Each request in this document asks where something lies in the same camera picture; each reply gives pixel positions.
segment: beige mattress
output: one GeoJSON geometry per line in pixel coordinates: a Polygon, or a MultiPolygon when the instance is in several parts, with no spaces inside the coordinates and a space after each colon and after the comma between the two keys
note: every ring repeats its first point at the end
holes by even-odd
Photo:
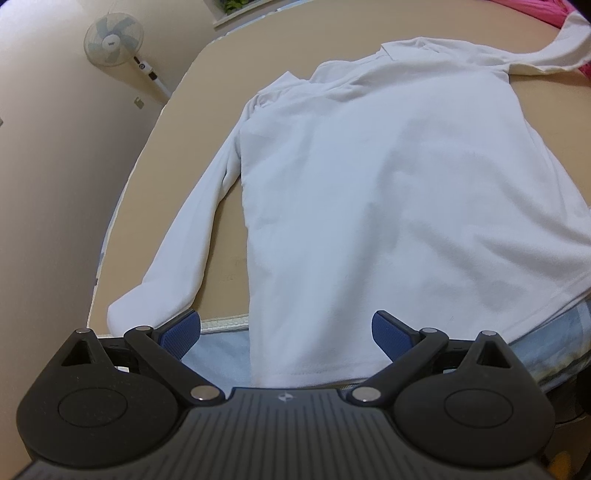
{"type": "MultiPolygon", "coordinates": [[[[165,107],[119,205],[89,326],[107,334],[108,306],[138,285],[176,213],[253,95],[289,70],[307,78],[326,60],[356,60],[380,44],[456,38],[535,51],[554,27],[486,0],[314,0],[265,17],[208,45],[165,107]]],[[[590,83],[578,72],[511,77],[525,117],[591,203],[590,83]]],[[[241,187],[217,211],[205,280],[193,307],[202,319],[248,313],[241,187]]]]}

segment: electric fan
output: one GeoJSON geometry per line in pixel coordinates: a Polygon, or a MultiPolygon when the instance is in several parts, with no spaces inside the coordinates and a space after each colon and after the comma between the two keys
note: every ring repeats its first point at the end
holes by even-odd
{"type": "Polygon", "coordinates": [[[115,67],[134,59],[138,68],[170,98],[170,91],[153,68],[141,60],[138,51],[144,41],[144,29],[131,15],[111,13],[93,23],[84,38],[84,51],[88,60],[98,67],[115,67]]]}

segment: pink cloth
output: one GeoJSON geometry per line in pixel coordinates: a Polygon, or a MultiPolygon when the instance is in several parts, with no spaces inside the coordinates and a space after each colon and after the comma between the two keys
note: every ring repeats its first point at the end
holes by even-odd
{"type": "MultiPolygon", "coordinates": [[[[525,13],[542,22],[561,28],[564,20],[575,8],[566,0],[491,0],[494,3],[525,13]]],[[[580,69],[587,78],[591,79],[591,63],[580,69]]]]}

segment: gray gripper base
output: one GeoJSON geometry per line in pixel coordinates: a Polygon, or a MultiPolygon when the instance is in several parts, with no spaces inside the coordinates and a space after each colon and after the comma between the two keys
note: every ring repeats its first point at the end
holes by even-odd
{"type": "Polygon", "coordinates": [[[236,389],[194,408],[171,439],[141,459],[73,471],[36,462],[18,480],[550,480],[534,462],[495,471],[438,463],[404,443],[386,415],[336,390],[236,389]]]}

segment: silver screw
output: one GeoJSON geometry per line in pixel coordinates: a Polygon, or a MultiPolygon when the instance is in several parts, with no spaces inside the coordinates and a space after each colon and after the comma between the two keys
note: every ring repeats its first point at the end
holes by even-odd
{"type": "Polygon", "coordinates": [[[381,396],[380,390],[374,387],[358,387],[353,390],[353,398],[359,401],[375,401],[381,396]]]}
{"type": "Polygon", "coordinates": [[[191,389],[191,396],[195,400],[213,400],[214,398],[217,398],[219,394],[220,391],[212,385],[199,385],[198,387],[193,387],[191,389]]]}

